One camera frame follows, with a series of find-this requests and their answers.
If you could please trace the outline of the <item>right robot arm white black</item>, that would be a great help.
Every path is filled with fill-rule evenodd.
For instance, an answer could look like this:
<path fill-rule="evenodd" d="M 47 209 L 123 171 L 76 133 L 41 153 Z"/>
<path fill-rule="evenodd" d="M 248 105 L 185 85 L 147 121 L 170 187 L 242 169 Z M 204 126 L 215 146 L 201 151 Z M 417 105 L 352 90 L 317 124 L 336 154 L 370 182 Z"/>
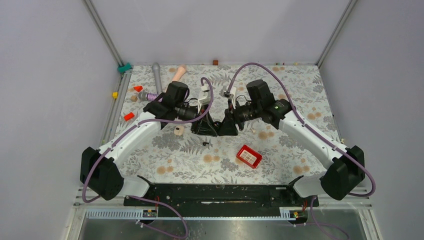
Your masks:
<path fill-rule="evenodd" d="M 220 95 L 228 99 L 221 132 L 228 136 L 230 129 L 242 129 L 245 122 L 261 119 L 297 140 L 326 169 L 322 173 L 297 177 L 289 183 L 291 189 L 286 198 L 291 205 L 299 206 L 307 197 L 320 194 L 340 201 L 365 179 L 365 155 L 360 147 L 347 147 L 325 135 L 296 113 L 287 100 L 276 100 L 262 79 L 252 81 L 246 87 L 250 99 L 245 105 L 236 101 L 235 87 L 224 86 L 221 90 Z"/>

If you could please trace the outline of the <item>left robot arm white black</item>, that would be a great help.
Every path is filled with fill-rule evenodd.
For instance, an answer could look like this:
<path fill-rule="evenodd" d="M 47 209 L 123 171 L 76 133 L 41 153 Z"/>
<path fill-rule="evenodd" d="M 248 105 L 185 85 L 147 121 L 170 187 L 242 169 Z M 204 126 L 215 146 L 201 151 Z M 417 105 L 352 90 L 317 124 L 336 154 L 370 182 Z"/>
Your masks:
<path fill-rule="evenodd" d="M 187 110 L 184 103 L 189 95 L 189 87 L 182 82 L 173 81 L 118 136 L 97 149 L 88 147 L 83 151 L 80 181 L 83 183 L 81 197 L 84 203 L 91 203 L 99 198 L 109 201 L 119 195 L 135 197 L 144 206 L 154 202 L 155 192 L 146 180 L 125 175 L 119 169 L 142 143 L 167 124 L 191 124 L 209 113 L 214 101 L 213 87 L 206 77 L 202 77 L 200 82 L 201 94 L 207 105 L 204 111 Z"/>

